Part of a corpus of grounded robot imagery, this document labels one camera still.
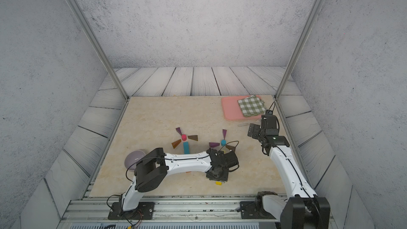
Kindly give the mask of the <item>purple triangular block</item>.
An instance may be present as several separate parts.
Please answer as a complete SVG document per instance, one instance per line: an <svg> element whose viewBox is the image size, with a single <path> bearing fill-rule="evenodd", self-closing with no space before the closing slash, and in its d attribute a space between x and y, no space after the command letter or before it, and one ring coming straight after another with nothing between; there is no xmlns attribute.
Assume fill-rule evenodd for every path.
<svg viewBox="0 0 407 229"><path fill-rule="evenodd" d="M182 131L180 127L176 128L176 131L182 136Z"/></svg>
<svg viewBox="0 0 407 229"><path fill-rule="evenodd" d="M210 148L215 148L215 147L219 147L219 146L220 146L220 143L216 143L216 142L210 142L209 143Z"/></svg>

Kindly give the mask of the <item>dark brown rectangular block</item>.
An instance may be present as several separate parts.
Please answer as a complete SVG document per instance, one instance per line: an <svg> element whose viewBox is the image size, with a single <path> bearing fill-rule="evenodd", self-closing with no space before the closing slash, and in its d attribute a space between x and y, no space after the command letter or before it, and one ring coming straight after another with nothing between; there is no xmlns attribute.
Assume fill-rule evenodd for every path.
<svg viewBox="0 0 407 229"><path fill-rule="evenodd" d="M194 141L198 141L198 136L197 135L189 135L188 136L189 140L194 140Z"/></svg>

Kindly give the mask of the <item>teal rectangular block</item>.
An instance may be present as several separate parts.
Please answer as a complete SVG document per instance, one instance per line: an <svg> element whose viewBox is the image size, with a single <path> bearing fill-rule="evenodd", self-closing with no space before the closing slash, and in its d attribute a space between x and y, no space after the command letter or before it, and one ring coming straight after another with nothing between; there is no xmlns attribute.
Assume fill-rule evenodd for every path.
<svg viewBox="0 0 407 229"><path fill-rule="evenodd" d="M188 142L183 142L183 151L184 154L190 154L190 147Z"/></svg>

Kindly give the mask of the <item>reddish brown wooden wedge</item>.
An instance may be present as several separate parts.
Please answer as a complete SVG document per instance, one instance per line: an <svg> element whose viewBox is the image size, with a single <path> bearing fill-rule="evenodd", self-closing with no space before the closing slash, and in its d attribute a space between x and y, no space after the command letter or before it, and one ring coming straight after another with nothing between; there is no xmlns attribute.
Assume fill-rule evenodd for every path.
<svg viewBox="0 0 407 229"><path fill-rule="evenodd" d="M175 149L181 142L182 142L182 140L179 139L179 140L173 142L171 145L172 145L172 147Z"/></svg>

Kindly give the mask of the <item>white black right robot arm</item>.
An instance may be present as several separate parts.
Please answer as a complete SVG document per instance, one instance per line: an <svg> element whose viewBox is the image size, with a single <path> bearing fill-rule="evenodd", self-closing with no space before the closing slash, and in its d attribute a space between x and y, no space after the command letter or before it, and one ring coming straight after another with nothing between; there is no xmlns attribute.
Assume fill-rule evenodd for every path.
<svg viewBox="0 0 407 229"><path fill-rule="evenodd" d="M258 140L263 154L270 157L283 181L287 200L275 194L260 194L261 208L279 219L282 229L327 229L330 225L330 204L319 197L302 174L285 136L279 135L279 121L273 114L264 114L260 124L250 124L248 136Z"/></svg>

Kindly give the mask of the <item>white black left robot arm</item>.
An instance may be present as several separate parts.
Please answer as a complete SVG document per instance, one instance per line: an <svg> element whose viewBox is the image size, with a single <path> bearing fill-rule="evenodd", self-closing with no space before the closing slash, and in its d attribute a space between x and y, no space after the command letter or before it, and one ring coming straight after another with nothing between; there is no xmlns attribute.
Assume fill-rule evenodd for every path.
<svg viewBox="0 0 407 229"><path fill-rule="evenodd" d="M229 174L239 168L234 151L209 148L196 154L170 154L156 148L135 163L134 176L128 190L122 194L122 212L135 210L145 195L159 187L167 177L178 173L202 172L211 181L227 182Z"/></svg>

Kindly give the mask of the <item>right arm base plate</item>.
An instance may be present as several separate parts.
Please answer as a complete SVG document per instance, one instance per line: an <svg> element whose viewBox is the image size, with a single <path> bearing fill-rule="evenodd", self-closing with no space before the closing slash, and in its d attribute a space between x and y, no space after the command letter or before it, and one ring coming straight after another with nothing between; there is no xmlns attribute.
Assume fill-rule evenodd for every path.
<svg viewBox="0 0 407 229"><path fill-rule="evenodd" d="M275 219L255 201L241 201L240 207L236 211L241 215L241 219Z"/></svg>

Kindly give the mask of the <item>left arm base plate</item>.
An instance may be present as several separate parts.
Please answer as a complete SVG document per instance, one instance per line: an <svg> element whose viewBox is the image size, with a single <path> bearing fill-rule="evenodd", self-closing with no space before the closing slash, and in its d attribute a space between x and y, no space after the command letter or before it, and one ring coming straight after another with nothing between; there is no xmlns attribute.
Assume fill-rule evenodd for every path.
<svg viewBox="0 0 407 229"><path fill-rule="evenodd" d="M154 213L154 202L140 202L136 209L123 211L120 202L114 202L110 207L108 220L152 220Z"/></svg>

